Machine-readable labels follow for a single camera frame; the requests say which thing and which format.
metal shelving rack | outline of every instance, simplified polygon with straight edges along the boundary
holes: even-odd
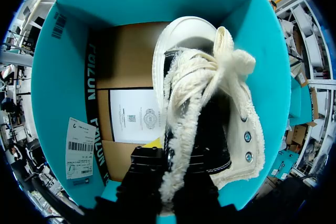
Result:
[[[334,76],[333,76],[333,73],[332,73],[332,65],[331,65],[330,52],[328,50],[328,46],[327,46],[324,34],[322,32],[321,26],[320,26],[320,24],[318,22],[318,19],[316,18],[314,12],[312,11],[311,6],[308,3],[309,1],[310,0],[297,0],[297,1],[293,2],[292,4],[290,4],[290,5],[282,8],[281,10],[277,11],[276,14],[277,14],[278,17],[285,18],[285,19],[286,19],[286,17],[289,17],[289,19],[291,17],[293,17],[294,18],[293,23],[297,24],[297,27],[300,30],[300,34],[301,34],[302,39],[303,39],[305,50],[307,52],[308,65],[309,65],[309,75],[310,75],[310,78],[308,79],[309,83],[312,83],[312,84],[336,85],[336,80],[334,80]],[[321,37],[321,39],[322,39],[322,43],[324,45],[324,48],[325,48],[325,51],[326,51],[326,54],[327,54],[326,55],[327,61],[324,64],[324,68],[327,69],[327,70],[329,70],[330,79],[317,79],[317,77],[314,77],[314,74],[316,74],[316,71],[314,71],[314,67],[311,65],[311,62],[310,62],[309,51],[307,50],[308,47],[307,47],[307,43],[306,43],[306,36],[303,33],[303,31],[302,31],[302,29],[300,27],[300,24],[297,22],[298,19],[297,19],[296,15],[295,15],[295,13],[293,11],[299,5],[302,8],[308,9],[309,12],[307,14],[312,17],[314,24],[316,24],[316,26],[318,28],[318,31],[319,31],[319,34],[320,34],[319,37]]]
[[[294,174],[296,174],[299,177],[304,177],[307,176],[311,173],[316,172],[315,169],[317,167],[317,162],[318,160],[322,157],[323,154],[328,154],[330,147],[332,145],[332,143],[334,142],[334,138],[335,138],[335,127],[336,127],[336,119],[333,119],[333,114],[335,112],[335,110],[333,109],[333,104],[334,104],[334,100],[336,98],[336,80],[334,80],[334,76],[332,73],[332,65],[331,65],[331,58],[330,58],[330,52],[324,37],[324,34],[322,32],[321,26],[318,22],[318,19],[316,18],[314,12],[312,11],[311,6],[309,5],[310,0],[297,0],[296,2],[293,2],[292,4],[280,9],[279,11],[276,12],[277,16],[282,18],[282,19],[287,19],[287,20],[292,20],[292,23],[296,24],[299,31],[300,31],[300,35],[302,36],[303,39],[303,45],[304,45],[304,49],[307,53],[307,59],[308,59],[308,66],[309,66],[309,74],[310,74],[310,78],[308,79],[309,81],[309,86],[312,88],[315,88],[316,91],[326,91],[327,92],[327,99],[325,101],[326,104],[326,115],[324,117],[322,117],[322,119],[324,119],[324,123],[322,126],[322,130],[321,130],[321,135],[319,139],[316,139],[315,141],[320,144],[320,148],[317,152],[317,155],[314,157],[314,159],[312,160],[312,162],[310,162],[309,164],[307,164],[307,166],[309,166],[309,168],[307,169],[301,169],[299,167],[299,164],[301,162],[301,160],[303,159],[303,155],[304,152],[311,140],[311,133],[313,130],[313,127],[308,126],[308,130],[307,130],[307,135],[305,137],[305,143],[302,147],[301,150],[301,154],[296,162],[296,164],[294,165],[292,172]],[[309,51],[308,51],[308,47],[307,47],[307,43],[306,43],[306,36],[303,33],[300,24],[297,22],[297,17],[294,13],[294,9],[297,6],[301,6],[303,9],[308,10],[308,12],[306,12],[309,16],[312,17],[314,24],[316,24],[319,33],[320,33],[320,37],[321,37],[321,41],[324,44],[324,48],[326,51],[326,61],[324,61],[324,65],[323,67],[327,70],[329,70],[330,73],[330,79],[318,79],[317,77],[314,76],[314,74],[316,73],[316,71],[314,70],[314,67],[311,65],[310,62],[310,56],[309,56]],[[316,186],[317,182],[313,179],[313,178],[307,178],[305,179],[305,182],[308,183],[311,186]]]

logo on paper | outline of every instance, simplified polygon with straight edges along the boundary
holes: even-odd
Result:
[[[67,166],[67,174],[68,175],[72,175],[74,172],[75,172],[75,170],[76,170],[76,168],[75,168],[75,166],[74,165],[69,165],[68,164],[68,166]]]
[[[156,115],[154,114],[154,110],[147,109],[146,115],[143,117],[143,120],[145,121],[147,128],[149,128],[150,130],[154,129],[157,121]]]

barcode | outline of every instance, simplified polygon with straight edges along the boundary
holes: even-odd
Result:
[[[82,174],[83,174],[83,173],[90,173],[90,172],[92,172],[92,169],[89,169],[89,170],[82,170]]]
[[[56,24],[51,34],[52,37],[57,38],[57,39],[61,38],[66,21],[67,21],[67,18],[65,16],[63,16],[62,14],[58,15]]]
[[[135,115],[128,115],[128,121],[132,122],[132,123],[135,123],[136,122]]]
[[[92,152],[93,144],[81,144],[69,141],[68,149],[73,151]]]

teal box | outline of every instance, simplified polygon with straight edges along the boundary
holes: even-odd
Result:
[[[60,23],[61,36],[60,24],[57,24],[59,15],[66,18],[66,23]],[[221,189],[220,204],[234,204],[237,209],[242,209],[266,178],[285,132],[291,89],[284,36],[268,0],[56,0],[38,38],[31,99],[44,154],[57,179],[77,204],[94,207],[96,196],[115,200],[119,184],[112,180],[105,183],[108,174],[101,175],[98,169],[103,159],[93,161],[89,183],[73,186],[66,180],[65,145],[69,118],[88,122],[85,56],[89,30],[170,22],[181,16],[198,16],[215,27],[225,26],[235,47],[256,58],[255,70],[249,75],[247,84],[263,128],[266,160],[259,177],[229,183]],[[171,221],[171,218],[160,218]]]
[[[292,151],[280,151],[275,159],[268,176],[277,177],[285,180],[295,162],[298,160],[299,154]]]

white sticker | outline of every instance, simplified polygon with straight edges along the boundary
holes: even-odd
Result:
[[[110,90],[115,142],[147,144],[163,133],[158,102],[152,89]]]
[[[277,174],[278,170],[274,169],[273,172],[271,173],[271,175],[275,176]]]
[[[69,119],[65,155],[67,179],[92,175],[95,135],[96,127]]]
[[[299,80],[300,80],[300,84],[305,83],[306,80],[304,79],[303,73],[299,73],[298,77],[299,77]]]
[[[285,179],[287,177],[288,173],[283,173],[283,175],[281,176],[281,179]]]

